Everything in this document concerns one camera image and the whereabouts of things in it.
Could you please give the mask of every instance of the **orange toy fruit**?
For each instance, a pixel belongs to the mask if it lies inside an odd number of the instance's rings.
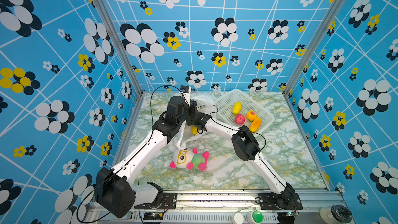
[[[256,132],[257,129],[260,127],[260,125],[261,125],[262,122],[263,122],[263,121],[262,121],[259,117],[256,117],[256,118],[254,119],[253,123],[252,123],[251,126],[250,126],[250,131],[251,131],[251,132]]]
[[[256,117],[257,117],[257,113],[255,113],[252,110],[248,111],[246,114],[246,118],[250,121],[253,121]]]

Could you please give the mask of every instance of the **plastic bag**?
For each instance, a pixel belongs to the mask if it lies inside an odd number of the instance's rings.
[[[199,112],[203,112],[206,114],[211,114],[213,117],[215,116],[215,112],[217,112],[217,108],[214,106],[214,100],[216,97],[210,95],[206,92],[204,93],[195,93],[191,94],[191,99],[195,100],[197,103],[197,109]],[[187,142],[194,141],[205,134],[203,131],[202,134],[192,134],[192,126],[187,126],[186,121],[180,127],[180,131],[172,138],[169,142],[169,149],[174,152],[176,149],[183,150],[187,147]]]

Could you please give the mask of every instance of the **red toy fruit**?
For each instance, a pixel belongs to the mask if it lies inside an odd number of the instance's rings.
[[[245,116],[243,116],[242,114],[238,114],[235,118],[235,123],[237,124],[244,124],[245,123]]]

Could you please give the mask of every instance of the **green button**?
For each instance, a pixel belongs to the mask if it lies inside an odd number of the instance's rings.
[[[263,221],[263,219],[264,219],[263,214],[260,211],[255,211],[253,213],[253,220],[256,223],[261,223]]]

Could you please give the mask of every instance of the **white plastic basket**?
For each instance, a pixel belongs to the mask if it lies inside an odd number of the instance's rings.
[[[232,113],[232,109],[235,103],[238,101],[242,103],[242,110],[239,112],[240,114],[246,117],[246,113],[250,110],[253,110],[257,114],[257,117],[262,120],[261,125],[256,132],[262,133],[275,120],[275,117],[272,115],[272,113],[268,112],[258,102],[250,98],[247,93],[244,93],[239,89],[234,89],[216,99],[215,105],[218,108],[216,118],[232,126],[241,127],[241,124],[235,123],[236,115]],[[251,123],[252,121],[246,119],[243,125],[250,128]]]

